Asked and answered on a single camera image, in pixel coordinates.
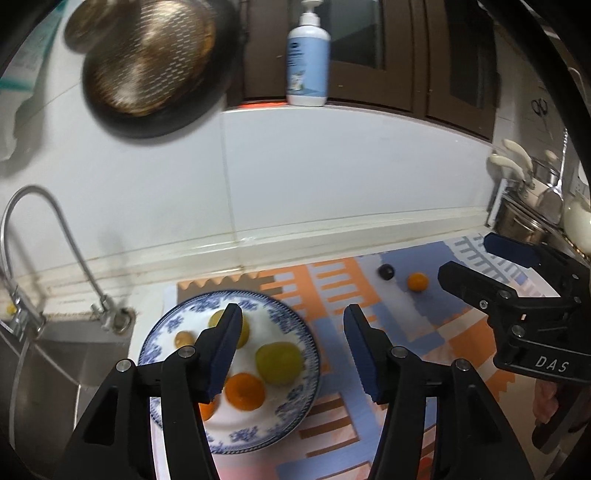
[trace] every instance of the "cabinet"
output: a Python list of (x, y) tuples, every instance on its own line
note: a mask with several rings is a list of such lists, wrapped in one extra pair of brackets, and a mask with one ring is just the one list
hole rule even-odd
[[(285, 98), (287, 34), (299, 0), (248, 0), (242, 100)], [(324, 0), (329, 99), (394, 109), (490, 140), (497, 73), (493, 23), (477, 0)]]
[(427, 116), (491, 139), (498, 97), (492, 18), (475, 0), (426, 0)]

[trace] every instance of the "brown cabinet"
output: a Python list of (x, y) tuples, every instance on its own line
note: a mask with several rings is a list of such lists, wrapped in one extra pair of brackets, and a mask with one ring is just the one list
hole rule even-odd
[(492, 138), (498, 95), (492, 19), (475, 0), (426, 0), (427, 116)]
[[(492, 20), (476, 0), (324, 0), (329, 99), (390, 108), (492, 138)], [(243, 100), (285, 98), (287, 34), (299, 0), (248, 0)]]

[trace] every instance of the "hand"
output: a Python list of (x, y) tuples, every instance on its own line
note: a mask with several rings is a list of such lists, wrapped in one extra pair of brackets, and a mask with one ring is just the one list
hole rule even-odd
[[(557, 385), (554, 382), (546, 380), (536, 380), (534, 389), (534, 417), (542, 423), (548, 423), (552, 416), (558, 410), (558, 400), (556, 400)], [(587, 405), (581, 421), (591, 419), (591, 402)]]

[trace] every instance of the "blue gripper pad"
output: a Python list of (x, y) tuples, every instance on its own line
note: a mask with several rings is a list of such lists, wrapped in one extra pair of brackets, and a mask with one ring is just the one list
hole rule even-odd
[(363, 390), (378, 404), (389, 402), (388, 352), (392, 343), (388, 335), (371, 328), (357, 304), (345, 308), (343, 324)]
[(496, 233), (484, 237), (484, 248), (491, 255), (505, 258), (525, 268), (536, 267), (540, 258), (530, 244), (518, 242)]
[(199, 370), (209, 380), (203, 388), (209, 401), (222, 392), (241, 332), (242, 310), (229, 303), (217, 325), (202, 331), (195, 342)]

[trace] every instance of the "soap bottle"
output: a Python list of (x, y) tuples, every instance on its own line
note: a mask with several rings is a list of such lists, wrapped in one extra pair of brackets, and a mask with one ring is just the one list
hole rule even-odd
[(300, 26), (287, 36), (287, 101), (322, 106), (328, 98), (330, 35), (320, 28), (314, 7), (322, 0), (303, 0)]

